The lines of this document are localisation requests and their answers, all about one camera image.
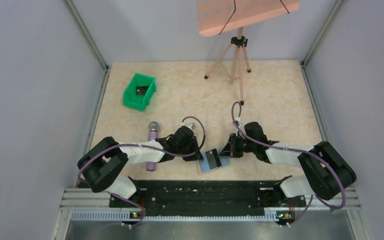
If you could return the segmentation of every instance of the green storage box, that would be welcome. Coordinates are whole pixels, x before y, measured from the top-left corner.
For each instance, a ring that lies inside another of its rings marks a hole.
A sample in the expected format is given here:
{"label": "green storage box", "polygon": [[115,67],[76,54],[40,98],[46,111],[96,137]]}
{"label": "green storage box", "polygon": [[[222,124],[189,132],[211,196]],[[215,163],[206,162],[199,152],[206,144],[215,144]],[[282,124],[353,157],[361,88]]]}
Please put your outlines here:
{"label": "green storage box", "polygon": [[[123,94],[123,105],[137,110],[145,110],[157,91],[155,77],[135,73]],[[137,87],[146,87],[145,94],[138,94]]]}

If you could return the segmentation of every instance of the beige table surface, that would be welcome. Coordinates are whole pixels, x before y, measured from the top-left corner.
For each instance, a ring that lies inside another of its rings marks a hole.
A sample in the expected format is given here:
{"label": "beige table surface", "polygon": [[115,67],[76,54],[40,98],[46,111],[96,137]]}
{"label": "beige table surface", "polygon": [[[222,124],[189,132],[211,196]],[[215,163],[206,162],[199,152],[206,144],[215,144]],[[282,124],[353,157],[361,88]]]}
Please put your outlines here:
{"label": "beige table surface", "polygon": [[[118,142],[148,141],[148,125],[157,121],[159,136],[173,134],[185,116],[199,118],[206,130],[202,150],[224,147],[235,132],[231,107],[239,100],[239,81],[229,83],[219,65],[210,78],[205,71],[212,62],[122,62],[114,63],[102,101],[92,146],[112,136]],[[315,145],[321,141],[316,117],[298,61],[250,61],[244,72],[244,101],[241,121],[257,121],[269,140],[287,144]],[[156,77],[157,92],[145,111],[123,105],[123,92],[135,73]],[[202,130],[195,129],[198,144]],[[146,171],[144,163],[129,165],[122,174],[133,179],[156,180],[279,180],[301,175],[302,170],[283,164],[268,164],[245,153],[232,159],[232,166],[199,174],[197,162],[176,157],[159,163],[157,171]]]}

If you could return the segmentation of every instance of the gray wall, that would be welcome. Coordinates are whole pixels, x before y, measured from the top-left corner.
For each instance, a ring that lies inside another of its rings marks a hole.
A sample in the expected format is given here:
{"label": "gray wall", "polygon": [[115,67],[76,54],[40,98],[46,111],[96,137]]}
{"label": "gray wall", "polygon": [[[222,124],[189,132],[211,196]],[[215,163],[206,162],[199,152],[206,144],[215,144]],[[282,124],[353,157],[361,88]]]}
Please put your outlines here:
{"label": "gray wall", "polygon": [[[254,60],[302,60],[336,0],[244,28]],[[74,0],[106,62],[215,60],[236,32],[204,37],[196,0]]]}
{"label": "gray wall", "polygon": [[50,239],[102,77],[63,1],[0,1],[0,240]]}
{"label": "gray wall", "polygon": [[384,240],[384,1],[349,0],[308,67],[330,138]]}

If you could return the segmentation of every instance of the pink panel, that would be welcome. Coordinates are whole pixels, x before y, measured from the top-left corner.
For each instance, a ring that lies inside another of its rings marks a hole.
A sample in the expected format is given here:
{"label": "pink panel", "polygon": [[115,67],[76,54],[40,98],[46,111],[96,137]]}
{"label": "pink panel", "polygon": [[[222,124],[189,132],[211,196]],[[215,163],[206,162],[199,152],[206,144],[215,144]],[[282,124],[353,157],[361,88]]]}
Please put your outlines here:
{"label": "pink panel", "polygon": [[[197,0],[199,33],[219,34],[234,11],[234,0]],[[300,8],[298,0],[282,0],[289,12]],[[255,24],[288,12],[280,0],[236,0],[236,12],[223,32]]]}

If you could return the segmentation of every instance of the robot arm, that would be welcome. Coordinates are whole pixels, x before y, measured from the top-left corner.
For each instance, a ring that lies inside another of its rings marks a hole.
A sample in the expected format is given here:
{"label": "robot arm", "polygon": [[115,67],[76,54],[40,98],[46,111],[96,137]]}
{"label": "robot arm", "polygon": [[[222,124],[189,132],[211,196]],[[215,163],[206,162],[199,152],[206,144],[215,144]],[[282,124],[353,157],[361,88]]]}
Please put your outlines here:
{"label": "robot arm", "polygon": [[107,191],[129,199],[138,188],[131,178],[120,174],[124,166],[166,162],[175,158],[172,154],[183,156],[185,161],[203,159],[194,136],[194,128],[193,124],[183,125],[168,137],[142,143],[122,143],[116,142],[112,137],[105,137],[78,161],[77,167],[81,170],[89,164],[82,175],[94,193]]}
{"label": "robot arm", "polygon": [[303,169],[305,175],[288,176],[275,185],[274,190],[281,202],[301,195],[317,195],[324,200],[331,200],[341,192],[334,176],[326,166],[305,153],[288,149],[304,150],[320,156],[333,168],[344,188],[356,181],[354,171],[329,142],[322,141],[314,146],[297,146],[268,140],[257,122],[246,124],[244,130],[252,139],[277,148],[255,143],[238,132],[230,134],[229,141],[219,154],[220,156],[240,158],[244,153],[253,153],[257,159],[269,164],[286,164]]}

